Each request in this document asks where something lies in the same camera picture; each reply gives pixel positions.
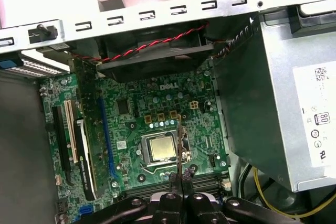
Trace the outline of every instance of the power supply label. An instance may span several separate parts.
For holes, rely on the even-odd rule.
[[[336,164],[336,61],[293,68],[312,167]]]

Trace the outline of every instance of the dell logo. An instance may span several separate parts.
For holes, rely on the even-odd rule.
[[[170,83],[170,84],[160,85],[160,90],[177,89],[178,87],[179,86],[177,85],[177,83],[174,82],[174,84]]]

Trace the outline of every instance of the yellow wire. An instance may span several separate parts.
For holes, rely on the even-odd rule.
[[[259,178],[258,178],[258,169],[253,167],[253,175],[254,175],[254,181],[256,183],[256,186],[257,186],[257,189],[258,189],[258,192],[261,196],[261,198],[264,200],[264,202],[266,203],[266,205],[268,206],[269,209],[275,211],[275,212],[278,212],[279,214],[282,214],[282,215],[285,215],[289,218],[305,218],[305,217],[308,217],[308,216],[311,216],[311,215],[314,215],[316,214],[317,212],[321,211],[324,207],[326,207],[327,205],[330,204],[330,202],[332,202],[335,198],[336,198],[336,194],[334,194],[330,199],[328,199],[326,202],[324,202],[323,204],[321,204],[320,206],[318,206],[317,208],[311,210],[310,212],[306,212],[305,214],[301,214],[301,215],[290,215],[290,214],[287,214],[285,212],[281,212],[280,210],[276,209],[274,206],[272,206],[264,197],[264,193],[261,189],[261,186],[260,186],[260,182],[259,182]]]

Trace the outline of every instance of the motherboard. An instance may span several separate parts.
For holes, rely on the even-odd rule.
[[[208,61],[196,71],[127,83],[82,61],[74,60],[73,70],[40,83],[60,198],[56,223],[123,197],[168,191],[179,129],[183,168],[194,170],[195,189],[222,196],[228,166]]]

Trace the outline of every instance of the white pci slot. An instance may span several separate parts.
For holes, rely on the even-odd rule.
[[[71,144],[71,149],[72,149],[72,157],[73,157],[73,162],[76,164],[78,163],[78,156],[77,156],[77,147],[76,147],[76,141],[75,141],[75,132],[74,132],[74,117],[73,117],[73,112],[72,112],[72,104],[71,100],[64,101],[64,107],[65,107],[65,114],[67,117],[67,125],[68,125],[68,130],[69,130],[69,135],[70,135],[70,144]]]

